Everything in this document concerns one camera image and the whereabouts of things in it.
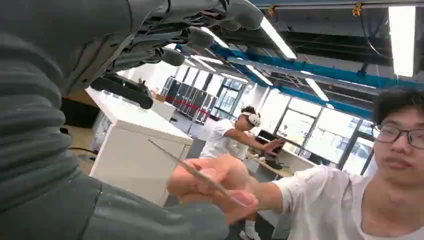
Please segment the person's hand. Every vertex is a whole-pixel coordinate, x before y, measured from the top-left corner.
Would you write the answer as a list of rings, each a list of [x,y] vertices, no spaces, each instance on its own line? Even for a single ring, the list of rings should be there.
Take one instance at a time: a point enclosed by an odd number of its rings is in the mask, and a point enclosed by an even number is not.
[[[250,190],[250,175],[239,159],[225,154],[217,158],[186,159],[184,163],[222,185],[228,195],[211,188],[179,164],[168,179],[167,190],[179,198],[181,203],[214,204],[220,208],[229,224],[255,212],[259,201]]]

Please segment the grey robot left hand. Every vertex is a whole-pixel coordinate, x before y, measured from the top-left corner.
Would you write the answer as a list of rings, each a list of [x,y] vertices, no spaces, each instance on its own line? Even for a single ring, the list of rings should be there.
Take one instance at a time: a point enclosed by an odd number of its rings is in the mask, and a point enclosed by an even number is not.
[[[60,129],[64,95],[102,75],[159,0],[0,3],[0,237],[3,240],[223,240],[208,202],[162,208],[87,176]]]

